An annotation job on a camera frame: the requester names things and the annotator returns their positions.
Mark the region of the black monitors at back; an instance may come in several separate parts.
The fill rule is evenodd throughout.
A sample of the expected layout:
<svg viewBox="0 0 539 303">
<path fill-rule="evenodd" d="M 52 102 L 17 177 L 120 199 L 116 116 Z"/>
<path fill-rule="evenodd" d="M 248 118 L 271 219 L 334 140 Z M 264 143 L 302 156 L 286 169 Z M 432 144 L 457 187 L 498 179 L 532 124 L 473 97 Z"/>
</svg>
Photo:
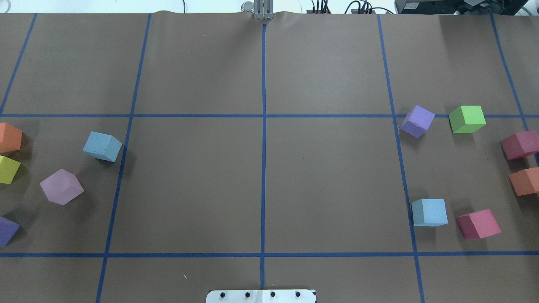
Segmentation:
<svg viewBox="0 0 539 303">
<path fill-rule="evenodd" d="M 399 15 L 514 16 L 527 0 L 395 0 Z"/>
</svg>

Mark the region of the purple block far left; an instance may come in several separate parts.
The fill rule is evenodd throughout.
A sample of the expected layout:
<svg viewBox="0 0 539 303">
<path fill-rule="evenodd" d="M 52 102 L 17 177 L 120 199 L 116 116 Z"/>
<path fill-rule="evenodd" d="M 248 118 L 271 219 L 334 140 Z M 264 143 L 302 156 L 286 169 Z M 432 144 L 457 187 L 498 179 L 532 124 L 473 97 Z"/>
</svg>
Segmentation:
<svg viewBox="0 0 539 303">
<path fill-rule="evenodd" d="M 19 230 L 20 225 L 12 222 L 10 219 L 0 217 L 0 247 L 6 247 L 15 233 Z"/>
</svg>

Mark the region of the white metal mounting plate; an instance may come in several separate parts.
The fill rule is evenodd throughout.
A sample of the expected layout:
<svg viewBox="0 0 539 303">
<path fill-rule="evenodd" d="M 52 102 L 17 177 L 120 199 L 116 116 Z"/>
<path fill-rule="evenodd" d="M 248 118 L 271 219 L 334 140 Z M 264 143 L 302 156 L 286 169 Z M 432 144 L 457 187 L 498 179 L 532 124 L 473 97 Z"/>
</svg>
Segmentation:
<svg viewBox="0 0 539 303">
<path fill-rule="evenodd" d="M 316 303 L 316 291 L 308 289 L 214 290 L 206 303 Z"/>
</svg>

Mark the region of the green foam block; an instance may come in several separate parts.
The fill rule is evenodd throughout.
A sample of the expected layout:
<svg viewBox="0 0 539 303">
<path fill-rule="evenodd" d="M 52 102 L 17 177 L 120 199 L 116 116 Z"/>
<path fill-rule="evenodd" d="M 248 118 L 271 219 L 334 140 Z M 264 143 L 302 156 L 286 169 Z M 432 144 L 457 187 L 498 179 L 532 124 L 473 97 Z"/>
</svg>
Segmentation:
<svg viewBox="0 0 539 303">
<path fill-rule="evenodd" d="M 486 125 L 480 105 L 462 105 L 452 111 L 448 118 L 453 133 L 474 133 Z"/>
</svg>

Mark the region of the magenta block far right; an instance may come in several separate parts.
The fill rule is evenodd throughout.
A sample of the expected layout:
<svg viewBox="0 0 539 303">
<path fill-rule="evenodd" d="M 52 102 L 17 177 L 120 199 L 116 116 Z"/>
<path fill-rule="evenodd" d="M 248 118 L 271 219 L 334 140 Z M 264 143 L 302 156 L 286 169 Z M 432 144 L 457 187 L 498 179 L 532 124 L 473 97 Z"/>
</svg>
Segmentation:
<svg viewBox="0 0 539 303">
<path fill-rule="evenodd" d="M 529 157 L 539 151 L 539 137 L 534 130 L 514 133 L 500 144 L 508 160 Z"/>
</svg>

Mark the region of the purple foam block right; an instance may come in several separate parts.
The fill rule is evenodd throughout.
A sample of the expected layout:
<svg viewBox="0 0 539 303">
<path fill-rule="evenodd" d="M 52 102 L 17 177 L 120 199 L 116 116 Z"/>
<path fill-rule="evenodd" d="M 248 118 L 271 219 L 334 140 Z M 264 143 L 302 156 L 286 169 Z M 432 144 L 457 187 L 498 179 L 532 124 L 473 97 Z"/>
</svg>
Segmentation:
<svg viewBox="0 0 539 303">
<path fill-rule="evenodd" d="M 422 106 L 416 105 L 407 113 L 400 130 L 413 136 L 420 138 L 428 130 L 435 118 L 435 113 L 424 109 Z"/>
</svg>

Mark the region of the light blue block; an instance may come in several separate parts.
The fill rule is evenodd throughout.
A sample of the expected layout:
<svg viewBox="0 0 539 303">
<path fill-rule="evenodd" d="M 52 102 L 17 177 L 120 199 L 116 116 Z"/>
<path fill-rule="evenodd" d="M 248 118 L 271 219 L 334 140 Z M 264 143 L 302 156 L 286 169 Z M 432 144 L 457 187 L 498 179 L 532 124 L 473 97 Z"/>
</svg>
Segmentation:
<svg viewBox="0 0 539 303">
<path fill-rule="evenodd" d="M 83 147 L 83 152 L 95 159 L 115 162 L 122 145 L 114 136 L 90 132 Z"/>
<path fill-rule="evenodd" d="M 422 198 L 411 205 L 414 226 L 438 227 L 448 224 L 444 199 Z"/>
</svg>

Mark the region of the orange foam block right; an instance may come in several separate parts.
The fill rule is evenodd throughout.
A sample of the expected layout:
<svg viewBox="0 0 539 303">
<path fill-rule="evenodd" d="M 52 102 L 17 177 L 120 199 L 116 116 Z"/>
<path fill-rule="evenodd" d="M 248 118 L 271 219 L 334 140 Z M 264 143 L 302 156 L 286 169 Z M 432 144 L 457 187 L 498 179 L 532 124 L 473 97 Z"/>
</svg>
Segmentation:
<svg viewBox="0 0 539 303">
<path fill-rule="evenodd" d="M 539 167 L 531 167 L 509 175 L 517 196 L 539 192 Z"/>
</svg>

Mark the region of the light pink foam block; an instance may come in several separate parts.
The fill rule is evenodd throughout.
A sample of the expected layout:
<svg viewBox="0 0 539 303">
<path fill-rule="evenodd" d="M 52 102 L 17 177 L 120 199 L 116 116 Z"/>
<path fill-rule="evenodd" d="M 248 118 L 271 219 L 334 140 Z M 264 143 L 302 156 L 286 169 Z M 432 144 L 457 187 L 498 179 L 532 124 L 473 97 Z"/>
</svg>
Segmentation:
<svg viewBox="0 0 539 303">
<path fill-rule="evenodd" d="M 64 169 L 44 179 L 40 187 L 48 201 L 58 205 L 66 205 L 84 192 L 77 177 Z"/>
</svg>

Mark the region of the magenta block near front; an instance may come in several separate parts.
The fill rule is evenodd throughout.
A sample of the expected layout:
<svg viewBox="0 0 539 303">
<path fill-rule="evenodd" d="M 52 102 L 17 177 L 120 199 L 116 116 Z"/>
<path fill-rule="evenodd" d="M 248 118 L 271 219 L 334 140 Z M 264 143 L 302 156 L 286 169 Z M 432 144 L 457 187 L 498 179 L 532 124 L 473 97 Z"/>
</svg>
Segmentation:
<svg viewBox="0 0 539 303">
<path fill-rule="evenodd" d="M 491 209 L 460 215 L 456 222 L 464 239 L 484 239 L 501 233 Z"/>
</svg>

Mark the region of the orange foam block left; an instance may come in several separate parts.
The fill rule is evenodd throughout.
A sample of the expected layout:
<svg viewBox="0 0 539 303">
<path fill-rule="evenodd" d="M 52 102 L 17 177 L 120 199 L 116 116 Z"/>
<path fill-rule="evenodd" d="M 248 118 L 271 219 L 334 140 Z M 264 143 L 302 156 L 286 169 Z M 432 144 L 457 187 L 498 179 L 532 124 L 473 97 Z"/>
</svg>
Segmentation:
<svg viewBox="0 0 539 303">
<path fill-rule="evenodd" d="M 0 123 L 0 153 L 11 153 L 21 149 L 23 132 L 10 125 Z"/>
</svg>

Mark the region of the aluminium post clamp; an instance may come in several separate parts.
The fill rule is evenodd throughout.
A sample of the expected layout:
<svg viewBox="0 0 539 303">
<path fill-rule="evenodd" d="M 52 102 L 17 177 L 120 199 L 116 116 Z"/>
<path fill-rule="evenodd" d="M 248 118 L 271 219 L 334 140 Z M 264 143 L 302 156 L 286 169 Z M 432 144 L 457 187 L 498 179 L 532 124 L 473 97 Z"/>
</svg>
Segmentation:
<svg viewBox="0 0 539 303">
<path fill-rule="evenodd" d="M 252 13 L 254 19 L 271 20 L 275 17 L 273 0 L 245 0 L 241 4 L 242 12 Z"/>
</svg>

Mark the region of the magenta block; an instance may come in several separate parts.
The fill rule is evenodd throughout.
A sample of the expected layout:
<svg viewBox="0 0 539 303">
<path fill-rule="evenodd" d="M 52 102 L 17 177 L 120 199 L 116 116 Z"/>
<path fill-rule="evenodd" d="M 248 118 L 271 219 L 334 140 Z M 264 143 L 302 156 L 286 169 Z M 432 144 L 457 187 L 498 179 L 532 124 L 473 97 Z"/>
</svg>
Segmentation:
<svg viewBox="0 0 539 303">
<path fill-rule="evenodd" d="M 500 144 L 508 160 L 529 157 L 539 151 L 539 137 L 534 130 L 514 133 Z"/>
<path fill-rule="evenodd" d="M 491 209 L 460 215 L 456 222 L 464 239 L 484 239 L 501 233 Z"/>
</svg>

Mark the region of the yellow foam block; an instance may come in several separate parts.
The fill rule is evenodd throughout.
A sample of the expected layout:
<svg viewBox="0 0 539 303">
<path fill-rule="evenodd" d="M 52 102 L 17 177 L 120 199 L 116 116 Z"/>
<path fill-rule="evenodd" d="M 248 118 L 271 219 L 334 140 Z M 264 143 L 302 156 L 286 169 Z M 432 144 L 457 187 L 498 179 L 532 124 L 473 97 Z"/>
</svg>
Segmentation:
<svg viewBox="0 0 539 303">
<path fill-rule="evenodd" d="M 3 184 L 12 184 L 21 163 L 10 159 L 9 157 L 0 156 L 0 182 Z"/>
</svg>

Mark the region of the orange foam block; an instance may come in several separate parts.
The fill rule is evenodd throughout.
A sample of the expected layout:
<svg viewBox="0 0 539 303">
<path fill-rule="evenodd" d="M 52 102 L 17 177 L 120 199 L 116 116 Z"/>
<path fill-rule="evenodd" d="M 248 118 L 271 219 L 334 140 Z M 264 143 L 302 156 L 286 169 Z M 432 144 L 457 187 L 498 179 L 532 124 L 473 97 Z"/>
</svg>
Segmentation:
<svg viewBox="0 0 539 303">
<path fill-rule="evenodd" d="M 539 192 L 539 167 L 531 167 L 509 175 L 517 196 Z"/>
<path fill-rule="evenodd" d="M 0 123 L 0 153 L 11 153 L 21 149 L 23 132 L 10 125 Z"/>
</svg>

